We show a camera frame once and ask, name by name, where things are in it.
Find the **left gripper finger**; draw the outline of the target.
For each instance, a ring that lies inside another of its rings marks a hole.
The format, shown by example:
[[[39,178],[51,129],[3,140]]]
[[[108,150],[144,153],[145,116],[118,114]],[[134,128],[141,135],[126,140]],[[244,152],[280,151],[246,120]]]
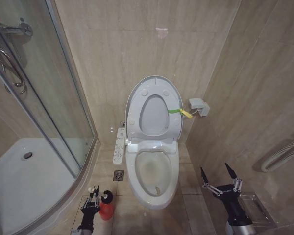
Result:
[[[87,208],[87,205],[92,202],[92,199],[93,199],[93,193],[90,192],[89,196],[87,197],[87,199],[86,199],[85,203],[83,204],[83,206],[81,207],[81,209]]]
[[[99,208],[99,186],[94,186],[94,190],[93,190],[93,199],[94,199],[94,207],[95,208]]]

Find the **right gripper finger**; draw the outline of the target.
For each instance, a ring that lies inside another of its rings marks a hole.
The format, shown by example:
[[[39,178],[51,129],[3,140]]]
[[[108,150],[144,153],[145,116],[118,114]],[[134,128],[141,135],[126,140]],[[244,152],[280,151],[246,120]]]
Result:
[[[229,164],[225,163],[225,166],[227,168],[227,171],[230,175],[230,177],[233,179],[233,185],[234,185],[234,188],[233,188],[233,191],[234,192],[238,192],[240,193],[241,192],[241,188],[242,188],[242,185],[243,185],[243,181],[242,179],[240,179],[237,174],[235,173],[235,171],[229,166]]]
[[[201,171],[201,177],[202,177],[202,180],[204,182],[203,184],[203,188],[207,189],[208,191],[210,191],[211,193],[213,193],[214,195],[222,195],[222,191],[217,189],[216,187],[214,187],[213,185],[209,184],[209,181],[206,177],[206,174],[203,170],[203,168],[201,167],[200,168],[200,171]]]

